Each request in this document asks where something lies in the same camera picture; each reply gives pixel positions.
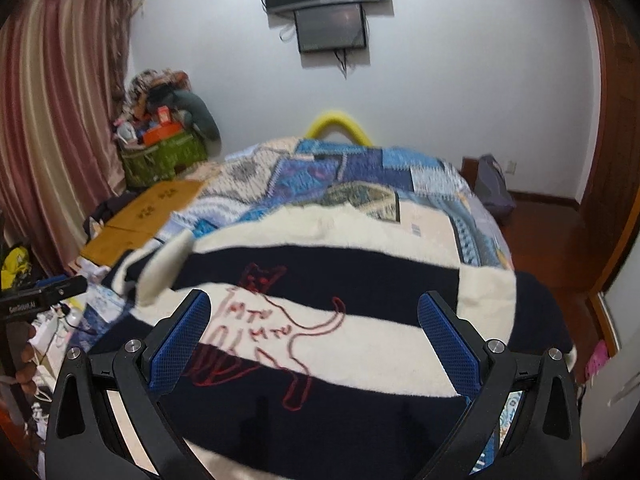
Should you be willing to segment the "left hand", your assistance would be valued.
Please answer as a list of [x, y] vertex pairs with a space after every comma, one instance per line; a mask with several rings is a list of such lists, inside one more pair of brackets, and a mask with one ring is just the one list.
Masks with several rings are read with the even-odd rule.
[[15, 379], [21, 385], [26, 396], [34, 396], [37, 392], [37, 385], [34, 377], [37, 371], [35, 363], [35, 349], [30, 344], [30, 340], [36, 334], [34, 326], [25, 322], [11, 325], [14, 347], [17, 350], [17, 361], [15, 364]]

